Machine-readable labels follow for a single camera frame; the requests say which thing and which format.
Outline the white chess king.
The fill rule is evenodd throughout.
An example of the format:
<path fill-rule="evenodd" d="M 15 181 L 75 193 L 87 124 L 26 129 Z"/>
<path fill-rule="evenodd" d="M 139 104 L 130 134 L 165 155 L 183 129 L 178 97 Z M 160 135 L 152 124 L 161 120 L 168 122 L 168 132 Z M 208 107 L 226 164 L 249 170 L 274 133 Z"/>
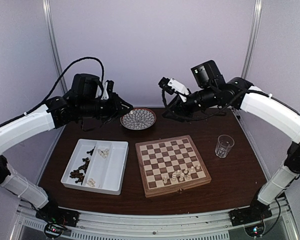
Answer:
<path fill-rule="evenodd" d="M 170 179 L 171 183 L 176 183 L 177 182 L 177 173 L 174 172 L 171 176 L 171 179 Z"/>

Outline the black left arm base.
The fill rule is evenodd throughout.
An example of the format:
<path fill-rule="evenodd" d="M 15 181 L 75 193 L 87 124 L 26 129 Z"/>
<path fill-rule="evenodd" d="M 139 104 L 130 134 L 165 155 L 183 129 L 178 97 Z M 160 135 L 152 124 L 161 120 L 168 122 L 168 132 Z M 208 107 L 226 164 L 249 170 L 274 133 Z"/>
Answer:
<path fill-rule="evenodd" d="M 48 203 L 41 208 L 31 205 L 35 210 L 35 217 L 46 222 L 43 232 L 50 238 L 60 237 L 68 231 L 68 227 L 76 227 L 79 220 L 79 212 L 60 208 L 55 199 L 48 197 Z"/>

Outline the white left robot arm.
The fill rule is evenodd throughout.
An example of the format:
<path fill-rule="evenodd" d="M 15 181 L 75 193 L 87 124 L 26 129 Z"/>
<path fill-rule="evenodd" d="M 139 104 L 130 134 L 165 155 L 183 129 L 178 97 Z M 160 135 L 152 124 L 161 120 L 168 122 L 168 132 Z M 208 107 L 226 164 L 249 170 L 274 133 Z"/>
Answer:
<path fill-rule="evenodd" d="M 98 76 L 77 73 L 64 96 L 44 100 L 34 111 L 0 125 L 0 187 L 42 209 L 51 222 L 62 218 L 45 190 L 28 181 L 8 164 L 3 153 L 40 133 L 58 129 L 70 122 L 95 118 L 103 124 L 129 113 L 133 106 L 113 91 L 114 82 L 102 82 Z"/>

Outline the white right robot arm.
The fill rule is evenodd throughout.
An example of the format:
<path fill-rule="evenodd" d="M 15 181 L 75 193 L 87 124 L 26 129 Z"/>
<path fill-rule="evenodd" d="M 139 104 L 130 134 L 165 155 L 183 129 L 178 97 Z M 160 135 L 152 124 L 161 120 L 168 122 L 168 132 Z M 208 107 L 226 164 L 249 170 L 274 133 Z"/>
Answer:
<path fill-rule="evenodd" d="M 246 210 L 248 219 L 256 221 L 266 212 L 266 206 L 300 177 L 300 112 L 241 77 L 225 81 L 213 60 L 191 68 L 191 72 L 199 91 L 191 92 L 174 78 L 163 77 L 159 81 L 162 95 L 175 95 L 170 103 L 162 96 L 165 118 L 180 122 L 203 121 L 210 116 L 194 117 L 193 114 L 210 107 L 219 107 L 220 111 L 233 107 L 259 117 L 291 139 L 283 164 L 261 187 L 253 205 Z"/>

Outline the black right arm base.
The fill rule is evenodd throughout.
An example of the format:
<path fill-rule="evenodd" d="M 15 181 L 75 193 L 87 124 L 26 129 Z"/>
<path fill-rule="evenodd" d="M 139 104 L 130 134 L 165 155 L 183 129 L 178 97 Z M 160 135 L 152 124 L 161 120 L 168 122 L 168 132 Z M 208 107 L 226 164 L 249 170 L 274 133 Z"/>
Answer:
<path fill-rule="evenodd" d="M 260 237 L 265 232 L 264 220 L 272 217 L 269 205 L 253 200 L 249 206 L 235 208 L 229 212 L 233 227 L 244 227 L 245 233 L 252 238 Z"/>

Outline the pile of dark chess pieces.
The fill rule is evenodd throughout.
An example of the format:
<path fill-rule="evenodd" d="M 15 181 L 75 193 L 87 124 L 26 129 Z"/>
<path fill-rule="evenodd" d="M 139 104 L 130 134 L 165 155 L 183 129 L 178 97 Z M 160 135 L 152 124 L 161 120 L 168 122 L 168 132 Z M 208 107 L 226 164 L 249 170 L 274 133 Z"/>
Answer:
<path fill-rule="evenodd" d="M 70 172 L 69 177 L 70 177 L 71 179 L 75 179 L 74 182 L 75 182 L 76 184 L 81 184 L 81 185 L 83 184 L 85 175 L 86 175 L 86 173 L 87 173 L 89 164 L 90 164 L 90 162 L 91 162 L 91 156 L 93 155 L 94 150 L 95 150 L 95 148 L 91 149 L 90 151 L 87 151 L 86 153 L 87 153 L 89 156 L 88 156 L 88 157 L 82 158 L 83 164 L 80 165 L 77 169 L 75 169 L 75 170 L 73 170 L 73 171 Z"/>

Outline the pile of white chess pieces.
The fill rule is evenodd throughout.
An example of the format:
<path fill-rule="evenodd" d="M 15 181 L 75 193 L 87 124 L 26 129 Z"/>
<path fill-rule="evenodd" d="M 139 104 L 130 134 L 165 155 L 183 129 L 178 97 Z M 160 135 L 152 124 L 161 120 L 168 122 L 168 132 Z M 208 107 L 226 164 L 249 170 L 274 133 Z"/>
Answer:
<path fill-rule="evenodd" d="M 95 185 L 95 181 L 92 179 L 92 178 L 89 178 L 88 180 L 87 180 L 87 182 L 86 182 L 86 184 L 88 185 L 88 186 L 90 186 L 91 188 L 94 188 L 96 185 Z"/>

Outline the wooden chess board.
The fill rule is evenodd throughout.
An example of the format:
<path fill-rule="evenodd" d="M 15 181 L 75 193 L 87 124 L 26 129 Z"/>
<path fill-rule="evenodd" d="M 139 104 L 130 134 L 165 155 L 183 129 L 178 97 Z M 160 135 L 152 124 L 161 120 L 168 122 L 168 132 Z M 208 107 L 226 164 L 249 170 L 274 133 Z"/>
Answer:
<path fill-rule="evenodd" d="M 147 198 L 181 192 L 209 184 L 212 181 L 207 167 L 190 135 L 140 142 L 135 144 L 144 194 Z M 171 183 L 172 174 L 177 170 L 191 174 L 186 179 Z M 163 178 L 168 177 L 164 185 Z"/>

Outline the clear drinking glass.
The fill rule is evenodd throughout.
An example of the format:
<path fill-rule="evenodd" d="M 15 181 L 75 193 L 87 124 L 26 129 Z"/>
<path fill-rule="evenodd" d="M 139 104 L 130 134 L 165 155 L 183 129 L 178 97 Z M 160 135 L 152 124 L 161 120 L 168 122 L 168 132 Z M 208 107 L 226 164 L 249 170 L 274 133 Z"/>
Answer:
<path fill-rule="evenodd" d="M 217 138 L 215 155 L 219 158 L 226 158 L 234 145 L 235 145 L 235 141 L 231 136 L 226 134 L 220 135 Z"/>

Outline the floral patterned ceramic plate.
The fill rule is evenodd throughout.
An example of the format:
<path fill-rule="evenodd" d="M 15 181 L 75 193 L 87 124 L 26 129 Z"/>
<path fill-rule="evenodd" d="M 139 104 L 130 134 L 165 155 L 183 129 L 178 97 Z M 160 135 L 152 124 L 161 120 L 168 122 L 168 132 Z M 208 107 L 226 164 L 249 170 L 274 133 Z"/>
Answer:
<path fill-rule="evenodd" d="M 156 114 L 149 108 L 134 108 L 120 118 L 120 123 L 128 130 L 141 131 L 153 126 L 157 120 Z"/>

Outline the white compartment tray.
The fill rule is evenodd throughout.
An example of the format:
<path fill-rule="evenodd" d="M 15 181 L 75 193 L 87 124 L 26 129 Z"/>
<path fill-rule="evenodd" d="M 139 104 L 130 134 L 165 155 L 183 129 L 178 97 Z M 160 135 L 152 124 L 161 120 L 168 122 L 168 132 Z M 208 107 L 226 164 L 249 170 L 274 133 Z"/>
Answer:
<path fill-rule="evenodd" d="M 75 183 L 70 178 L 70 172 L 83 164 L 82 158 L 89 157 L 87 151 L 95 148 L 85 174 L 83 184 Z M 109 155 L 103 159 L 98 149 L 109 149 Z M 60 182 L 66 187 L 86 192 L 108 195 L 120 195 L 129 152 L 127 141 L 105 141 L 79 139 Z M 95 187 L 87 185 L 87 180 L 93 179 Z"/>

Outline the aluminium corner post right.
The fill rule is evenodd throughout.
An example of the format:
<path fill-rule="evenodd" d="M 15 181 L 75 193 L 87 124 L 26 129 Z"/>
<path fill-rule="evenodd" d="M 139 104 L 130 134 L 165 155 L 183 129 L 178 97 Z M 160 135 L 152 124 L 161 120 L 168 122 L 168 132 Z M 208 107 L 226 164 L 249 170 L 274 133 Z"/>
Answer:
<path fill-rule="evenodd" d="M 249 74 L 249 70 L 252 64 L 254 49 L 257 43 L 258 33 L 261 24 L 262 18 L 262 9 L 263 9 L 263 1 L 255 0 L 254 1 L 254 10 L 252 15 L 248 45 L 246 50 L 246 55 L 243 63 L 243 68 L 241 72 L 241 77 L 246 79 Z"/>

